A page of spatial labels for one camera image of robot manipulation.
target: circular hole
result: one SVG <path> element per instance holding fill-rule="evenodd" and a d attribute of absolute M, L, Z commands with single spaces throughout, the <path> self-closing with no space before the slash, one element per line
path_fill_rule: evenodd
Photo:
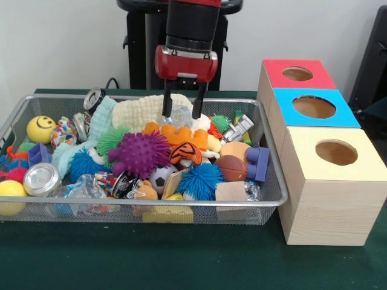
<path fill-rule="evenodd" d="M 304 82 L 306 80 L 311 80 L 313 74 L 306 68 L 301 68 L 299 66 L 292 66 L 283 70 L 282 74 L 290 80 L 295 80 L 297 82 Z"/>
<path fill-rule="evenodd" d="M 356 149 L 339 140 L 324 140 L 316 146 L 317 155 L 330 163 L 345 166 L 357 160 Z"/>
<path fill-rule="evenodd" d="M 303 95 L 293 100 L 295 110 L 307 117 L 326 119 L 336 113 L 336 107 L 329 101 L 314 95 Z"/>

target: brown ball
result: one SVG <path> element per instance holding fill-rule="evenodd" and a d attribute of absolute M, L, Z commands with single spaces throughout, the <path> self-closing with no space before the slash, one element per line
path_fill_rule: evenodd
<path fill-rule="evenodd" d="M 243 181 L 246 179 L 247 166 L 238 157 L 225 155 L 216 160 L 214 165 L 219 166 L 227 182 Z"/>

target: purple spiky ball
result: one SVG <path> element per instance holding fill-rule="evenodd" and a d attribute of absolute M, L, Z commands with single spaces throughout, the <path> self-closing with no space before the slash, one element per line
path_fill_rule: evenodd
<path fill-rule="evenodd" d="M 115 177 L 127 171 L 128 175 L 144 180 L 157 166 L 169 165 L 170 148 L 167 138 L 160 132 L 128 133 L 118 145 L 118 149 L 109 150 L 109 163 L 118 161 L 112 166 Z"/>

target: purple block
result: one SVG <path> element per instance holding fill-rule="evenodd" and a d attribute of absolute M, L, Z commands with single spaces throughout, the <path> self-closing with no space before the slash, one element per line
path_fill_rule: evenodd
<path fill-rule="evenodd" d="M 265 181 L 270 149 L 249 148 L 245 152 L 247 160 L 253 164 L 247 164 L 247 178 L 255 181 Z"/>
<path fill-rule="evenodd" d="M 53 157 L 48 153 L 46 146 L 37 143 L 28 151 L 28 165 L 30 167 L 38 163 L 51 163 Z"/>

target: green spiky ball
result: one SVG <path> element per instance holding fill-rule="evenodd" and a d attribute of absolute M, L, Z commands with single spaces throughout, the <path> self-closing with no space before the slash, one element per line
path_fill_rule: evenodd
<path fill-rule="evenodd" d="M 211 118 L 211 121 L 214 123 L 216 128 L 218 128 L 219 133 L 224 134 L 227 130 L 230 129 L 230 120 L 222 115 L 214 115 Z"/>
<path fill-rule="evenodd" d="M 118 148 L 117 143 L 123 139 L 125 134 L 131 132 L 132 130 L 129 128 L 119 126 L 117 129 L 111 129 L 109 132 L 102 135 L 97 144 L 97 152 L 99 155 L 103 156 L 105 167 L 109 169 L 112 167 L 112 164 L 108 161 L 109 150 Z"/>
<path fill-rule="evenodd" d="M 24 141 L 18 149 L 18 152 L 28 152 L 32 147 L 34 147 L 36 144 L 31 143 L 29 141 Z"/>

